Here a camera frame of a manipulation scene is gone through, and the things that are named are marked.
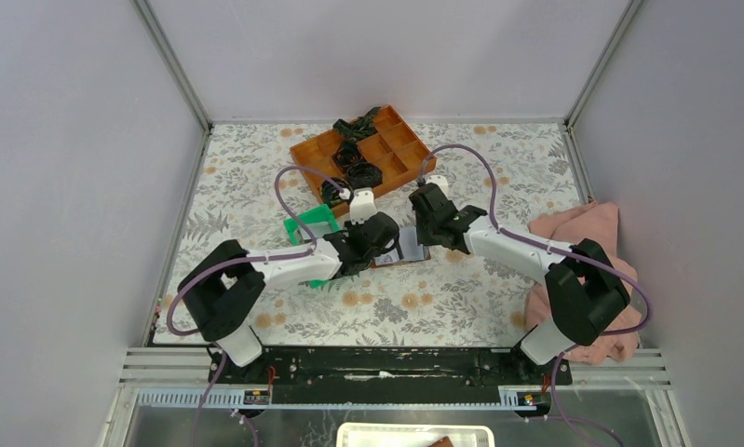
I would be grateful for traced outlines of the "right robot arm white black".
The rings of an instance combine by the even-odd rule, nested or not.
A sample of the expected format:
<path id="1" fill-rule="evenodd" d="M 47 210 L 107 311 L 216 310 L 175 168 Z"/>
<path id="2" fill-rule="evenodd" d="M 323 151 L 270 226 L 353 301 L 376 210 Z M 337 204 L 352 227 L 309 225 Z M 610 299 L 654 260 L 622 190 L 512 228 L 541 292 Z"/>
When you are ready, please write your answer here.
<path id="1" fill-rule="evenodd" d="M 515 344 L 510 360 L 520 382 L 536 382 L 561 352 L 592 345 L 630 303 L 621 277 L 591 239 L 572 245 L 504 230 L 486 210 L 458 209 L 435 183 L 420 182 L 409 200 L 420 244 L 497 261 L 546 288 L 550 315 Z"/>

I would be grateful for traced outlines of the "brown leather card holder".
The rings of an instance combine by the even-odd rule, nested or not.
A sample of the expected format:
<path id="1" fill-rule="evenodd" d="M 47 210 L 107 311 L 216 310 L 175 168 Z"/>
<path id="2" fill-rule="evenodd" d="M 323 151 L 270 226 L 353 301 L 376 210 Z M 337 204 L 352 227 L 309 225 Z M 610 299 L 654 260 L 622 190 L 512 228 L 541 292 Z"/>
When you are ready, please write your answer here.
<path id="1" fill-rule="evenodd" d="M 429 247 L 418 242 L 415 226 L 402 227 L 399 238 L 391 250 L 374 258 L 376 266 L 386 266 L 400 263 L 423 262 L 429 260 Z"/>

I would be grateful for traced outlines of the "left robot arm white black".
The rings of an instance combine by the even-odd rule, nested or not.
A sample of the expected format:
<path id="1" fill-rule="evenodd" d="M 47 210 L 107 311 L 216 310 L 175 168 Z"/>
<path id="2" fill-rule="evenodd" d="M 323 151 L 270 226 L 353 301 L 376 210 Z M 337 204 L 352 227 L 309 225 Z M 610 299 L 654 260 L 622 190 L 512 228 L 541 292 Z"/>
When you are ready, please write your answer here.
<path id="1" fill-rule="evenodd" d="M 356 192 L 351 208 L 361 214 L 307 244 L 248 251 L 226 240 L 179 285 L 175 301 L 185 305 L 203 340 L 230 359 L 230 371 L 242 382 L 257 381 L 265 370 L 263 345 L 247 321 L 264 292 L 355 276 L 396 247 L 399 226 L 373 198 Z"/>

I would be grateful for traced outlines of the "green plastic card box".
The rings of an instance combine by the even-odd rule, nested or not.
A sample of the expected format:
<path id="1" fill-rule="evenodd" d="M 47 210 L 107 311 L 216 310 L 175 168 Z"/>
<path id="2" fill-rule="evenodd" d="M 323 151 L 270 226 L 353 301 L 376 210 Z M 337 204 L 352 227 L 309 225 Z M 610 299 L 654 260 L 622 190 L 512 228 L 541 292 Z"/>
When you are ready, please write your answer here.
<path id="1" fill-rule="evenodd" d="M 305 224 L 304 230 L 293 219 L 285 222 L 292 247 L 284 250 L 287 254 L 298 254 L 305 252 L 312 245 L 313 239 L 317 241 L 317 247 L 308 256 L 286 260 L 283 266 L 277 267 L 277 285 L 289 287 L 303 282 L 326 282 L 333 279 L 339 272 L 341 261 L 338 251 L 323 237 L 339 230 L 339 225 L 327 205 L 321 205 L 315 209 L 306 211 L 299 215 L 299 219 Z"/>

